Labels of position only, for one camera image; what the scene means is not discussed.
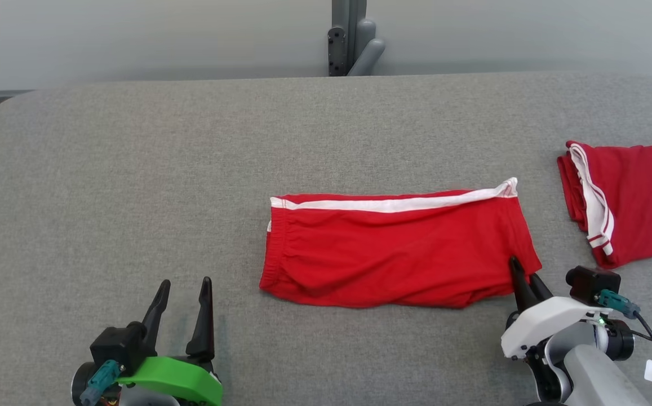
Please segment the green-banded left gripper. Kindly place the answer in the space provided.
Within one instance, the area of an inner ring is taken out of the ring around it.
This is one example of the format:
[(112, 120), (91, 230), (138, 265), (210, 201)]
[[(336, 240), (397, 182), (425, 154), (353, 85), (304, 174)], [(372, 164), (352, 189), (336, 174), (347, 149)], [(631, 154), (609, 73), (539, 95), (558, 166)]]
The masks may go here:
[[(143, 345), (156, 345), (170, 289), (171, 281), (163, 280), (141, 321)], [(196, 325), (185, 352), (198, 363), (210, 363), (215, 357), (215, 337), (212, 280), (207, 276), (202, 280), (198, 303)], [(121, 386), (135, 385), (189, 403), (221, 405), (223, 400), (222, 383), (214, 374), (195, 364), (165, 356), (145, 358), (137, 372), (120, 376), (116, 381)]]

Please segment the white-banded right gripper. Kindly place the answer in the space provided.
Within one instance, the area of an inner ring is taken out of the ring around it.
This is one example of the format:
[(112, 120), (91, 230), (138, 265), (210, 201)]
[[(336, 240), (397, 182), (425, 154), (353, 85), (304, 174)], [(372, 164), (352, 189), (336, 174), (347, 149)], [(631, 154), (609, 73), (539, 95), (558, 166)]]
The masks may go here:
[(539, 275), (527, 279), (517, 257), (509, 259), (514, 299), (520, 313), (501, 336), (501, 349), (506, 358), (525, 358), (527, 351), (541, 341), (585, 320), (598, 325), (603, 315), (613, 309), (589, 306), (570, 297), (553, 297)]

